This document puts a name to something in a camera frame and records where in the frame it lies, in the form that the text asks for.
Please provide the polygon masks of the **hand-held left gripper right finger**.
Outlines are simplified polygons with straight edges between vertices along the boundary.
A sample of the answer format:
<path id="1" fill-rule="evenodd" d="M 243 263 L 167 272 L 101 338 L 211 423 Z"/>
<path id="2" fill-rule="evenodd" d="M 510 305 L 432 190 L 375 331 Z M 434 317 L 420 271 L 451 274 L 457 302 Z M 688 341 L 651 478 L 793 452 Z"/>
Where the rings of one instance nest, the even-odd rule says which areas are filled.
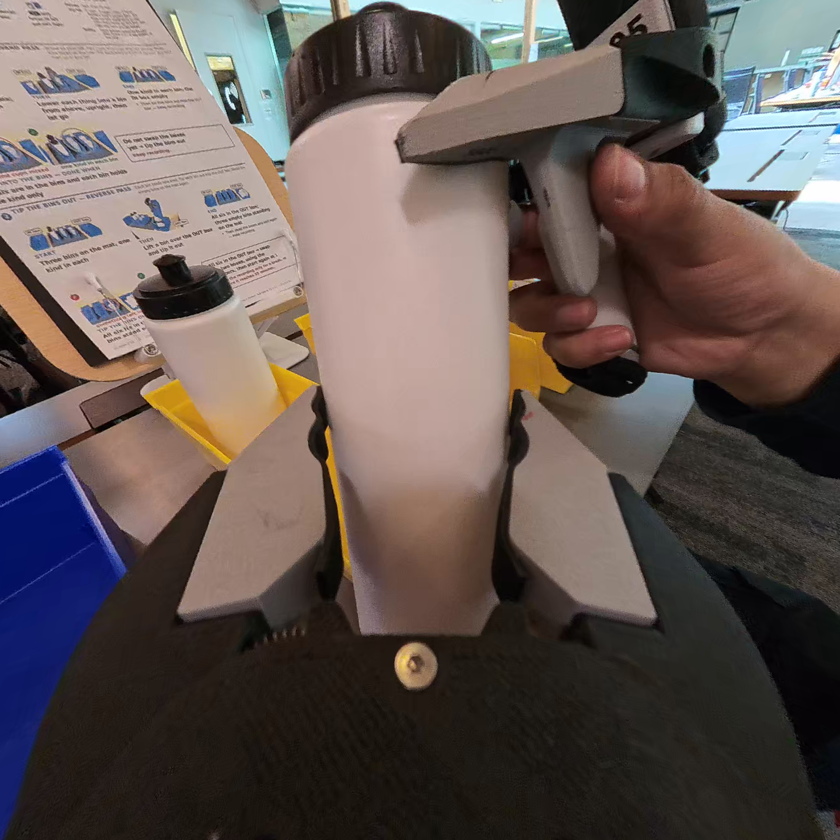
<path id="1" fill-rule="evenodd" d="M 491 564 L 502 602 L 562 635 L 593 617 L 650 628 L 657 614 L 601 460 L 530 392 L 511 394 Z"/>

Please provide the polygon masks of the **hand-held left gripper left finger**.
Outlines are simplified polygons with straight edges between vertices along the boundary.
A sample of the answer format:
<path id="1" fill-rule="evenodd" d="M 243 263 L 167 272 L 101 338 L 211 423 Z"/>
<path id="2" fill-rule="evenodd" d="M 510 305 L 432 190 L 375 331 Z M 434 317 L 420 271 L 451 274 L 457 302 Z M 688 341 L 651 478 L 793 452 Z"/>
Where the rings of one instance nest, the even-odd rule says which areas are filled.
<path id="1" fill-rule="evenodd" d="M 285 627 L 343 579 L 322 388 L 309 387 L 228 466 L 178 605 L 185 623 L 259 613 Z"/>

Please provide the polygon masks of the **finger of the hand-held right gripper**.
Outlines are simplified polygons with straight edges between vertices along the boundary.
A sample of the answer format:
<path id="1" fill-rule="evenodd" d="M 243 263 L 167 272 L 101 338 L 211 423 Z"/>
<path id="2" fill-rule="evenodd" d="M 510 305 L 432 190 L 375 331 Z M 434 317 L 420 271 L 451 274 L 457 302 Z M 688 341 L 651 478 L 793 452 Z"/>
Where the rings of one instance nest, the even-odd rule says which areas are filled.
<path id="1" fill-rule="evenodd" d="M 618 114 L 623 53 L 604 45 L 461 78 L 399 129 L 402 163 L 462 165 L 511 158 L 532 136 Z"/>
<path id="2" fill-rule="evenodd" d="M 678 147 L 692 142 L 705 128 L 705 113 L 690 119 L 661 125 L 647 136 L 628 142 L 626 147 L 641 159 L 652 161 Z"/>

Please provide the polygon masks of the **yellow plastic bin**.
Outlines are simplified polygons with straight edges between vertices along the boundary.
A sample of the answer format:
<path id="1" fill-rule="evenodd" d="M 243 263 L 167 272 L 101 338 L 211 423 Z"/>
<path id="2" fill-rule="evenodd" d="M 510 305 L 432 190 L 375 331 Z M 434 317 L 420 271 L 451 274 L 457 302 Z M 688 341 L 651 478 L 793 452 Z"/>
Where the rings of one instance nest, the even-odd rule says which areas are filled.
<path id="1" fill-rule="evenodd" d="M 558 370 L 543 348 L 543 333 L 509 325 L 511 390 L 527 391 L 540 398 L 542 391 L 567 393 L 573 384 Z"/>
<path id="2" fill-rule="evenodd" d="M 315 386 L 316 384 L 314 381 L 310 381 L 300 374 L 283 369 L 276 364 L 270 363 L 269 367 L 274 375 L 280 397 L 286 407 L 289 407 L 295 402 L 309 387 Z M 212 467 L 221 470 L 226 469 L 233 458 L 231 453 L 216 440 L 204 422 L 204 419 L 196 410 L 182 383 L 178 380 L 166 382 L 164 380 L 166 380 L 166 377 L 160 377 L 152 381 L 148 387 L 143 388 L 142 394 L 145 401 L 178 428 L 184 436 L 191 439 Z M 329 470 L 332 491 L 339 517 L 343 574 L 347 580 L 352 581 L 350 550 L 340 498 L 338 471 L 334 462 L 331 432 L 328 428 L 325 430 L 325 440 L 328 450 L 328 457 L 325 463 Z"/>

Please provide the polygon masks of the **blue plastic bin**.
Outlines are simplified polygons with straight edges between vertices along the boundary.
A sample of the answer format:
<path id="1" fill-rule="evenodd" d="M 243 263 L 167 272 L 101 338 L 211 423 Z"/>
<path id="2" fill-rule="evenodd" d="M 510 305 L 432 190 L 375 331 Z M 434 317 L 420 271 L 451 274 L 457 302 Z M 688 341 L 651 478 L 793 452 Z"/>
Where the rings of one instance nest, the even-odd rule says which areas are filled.
<path id="1" fill-rule="evenodd" d="M 50 447 L 1 472 L 1 825 L 71 654 L 126 573 L 70 466 Z"/>

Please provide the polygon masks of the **white bottle black cap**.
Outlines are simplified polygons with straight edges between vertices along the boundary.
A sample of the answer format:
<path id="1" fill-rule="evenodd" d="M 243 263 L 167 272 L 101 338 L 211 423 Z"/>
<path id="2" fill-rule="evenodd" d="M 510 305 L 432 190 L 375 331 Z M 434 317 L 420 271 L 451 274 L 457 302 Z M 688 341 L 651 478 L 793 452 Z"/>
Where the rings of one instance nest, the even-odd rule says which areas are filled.
<path id="1" fill-rule="evenodd" d="M 154 267 L 133 291 L 145 327 L 212 437 L 237 457 L 286 407 L 245 304 L 219 268 L 173 254 Z"/>
<path id="2" fill-rule="evenodd" d="M 287 63 L 286 183 L 362 634 L 475 636 L 497 604 L 508 164 L 403 163 L 396 144 L 489 69 L 468 30 L 388 2 Z"/>

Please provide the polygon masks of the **person's right forearm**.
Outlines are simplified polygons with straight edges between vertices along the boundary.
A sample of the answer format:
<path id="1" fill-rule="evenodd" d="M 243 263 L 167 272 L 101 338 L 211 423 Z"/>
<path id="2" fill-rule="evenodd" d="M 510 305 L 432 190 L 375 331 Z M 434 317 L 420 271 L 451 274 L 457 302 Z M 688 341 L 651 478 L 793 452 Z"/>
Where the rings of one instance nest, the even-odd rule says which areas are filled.
<path id="1" fill-rule="evenodd" d="M 798 402 L 750 407 L 708 381 L 694 381 L 699 409 L 711 420 L 757 439 L 815 476 L 839 479 L 839 365 Z"/>

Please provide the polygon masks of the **person's right hand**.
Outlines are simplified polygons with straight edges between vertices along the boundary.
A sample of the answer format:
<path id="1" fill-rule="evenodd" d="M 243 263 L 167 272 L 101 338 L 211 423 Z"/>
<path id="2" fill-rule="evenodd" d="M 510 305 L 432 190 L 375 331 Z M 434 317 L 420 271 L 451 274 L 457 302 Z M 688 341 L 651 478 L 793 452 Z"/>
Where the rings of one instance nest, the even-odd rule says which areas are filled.
<path id="1" fill-rule="evenodd" d="M 524 214 L 510 279 L 510 318 L 543 333 L 575 369 L 637 347 L 648 371 L 712 382 L 752 407 L 808 396 L 839 356 L 838 272 L 765 219 L 711 194 L 674 164 L 610 144 L 591 166 L 597 215 L 616 241 L 633 330 L 594 326 L 596 303 L 562 295 Z"/>

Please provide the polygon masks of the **white background table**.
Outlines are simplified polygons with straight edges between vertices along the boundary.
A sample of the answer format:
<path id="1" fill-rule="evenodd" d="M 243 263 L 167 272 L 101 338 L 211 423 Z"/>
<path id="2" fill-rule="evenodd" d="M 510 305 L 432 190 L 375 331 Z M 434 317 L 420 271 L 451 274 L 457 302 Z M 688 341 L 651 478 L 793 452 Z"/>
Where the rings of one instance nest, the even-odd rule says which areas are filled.
<path id="1" fill-rule="evenodd" d="M 707 189 L 741 203 L 791 203 L 804 190 L 839 124 L 837 108 L 756 114 L 727 123 Z"/>

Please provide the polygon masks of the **white table mat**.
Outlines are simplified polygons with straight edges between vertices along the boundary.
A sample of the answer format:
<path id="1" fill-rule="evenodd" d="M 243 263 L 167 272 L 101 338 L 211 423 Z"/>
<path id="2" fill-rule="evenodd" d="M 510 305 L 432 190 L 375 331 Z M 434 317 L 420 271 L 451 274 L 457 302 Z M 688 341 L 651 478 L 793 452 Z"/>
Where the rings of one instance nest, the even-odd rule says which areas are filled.
<path id="1" fill-rule="evenodd" d="M 264 332 L 258 338 L 268 362 L 284 370 L 291 370 L 310 356 L 308 346 L 282 338 L 272 332 Z"/>

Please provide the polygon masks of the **person's dark pants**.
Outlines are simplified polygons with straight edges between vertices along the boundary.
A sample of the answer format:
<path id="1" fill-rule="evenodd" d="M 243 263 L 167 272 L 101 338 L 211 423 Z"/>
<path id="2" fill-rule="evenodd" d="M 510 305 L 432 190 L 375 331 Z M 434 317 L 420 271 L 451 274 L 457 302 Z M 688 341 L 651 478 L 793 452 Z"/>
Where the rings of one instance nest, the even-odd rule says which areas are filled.
<path id="1" fill-rule="evenodd" d="M 694 554 L 758 648 L 803 757 L 817 808 L 839 810 L 839 615 L 823 601 Z"/>

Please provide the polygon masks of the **wooden easel board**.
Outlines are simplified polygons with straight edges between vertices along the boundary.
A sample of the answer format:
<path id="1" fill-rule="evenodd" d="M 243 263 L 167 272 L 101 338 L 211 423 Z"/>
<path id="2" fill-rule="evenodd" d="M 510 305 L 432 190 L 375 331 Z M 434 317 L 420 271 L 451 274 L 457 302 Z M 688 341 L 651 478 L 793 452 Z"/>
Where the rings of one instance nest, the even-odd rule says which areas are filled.
<path id="1" fill-rule="evenodd" d="M 236 129 L 260 177 L 290 227 L 294 226 L 288 190 L 275 163 L 260 143 L 242 129 Z M 47 310 L 18 277 L 16 270 L 1 260 L 1 306 L 45 359 L 58 370 L 86 382 L 116 382 L 160 369 L 162 357 L 137 361 L 132 355 L 92 365 L 71 343 L 65 328 L 50 317 Z"/>

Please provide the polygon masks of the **printed instruction board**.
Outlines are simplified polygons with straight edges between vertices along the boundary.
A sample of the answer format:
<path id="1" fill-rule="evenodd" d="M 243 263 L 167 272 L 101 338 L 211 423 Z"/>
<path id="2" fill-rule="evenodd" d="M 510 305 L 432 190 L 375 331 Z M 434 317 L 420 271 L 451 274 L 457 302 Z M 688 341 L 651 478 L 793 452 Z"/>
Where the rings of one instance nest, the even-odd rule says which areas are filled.
<path id="1" fill-rule="evenodd" d="M 151 342 L 133 289 L 177 254 L 252 319 L 303 295 L 297 243 L 148 2 L 2 2 L 2 261 L 89 366 Z"/>

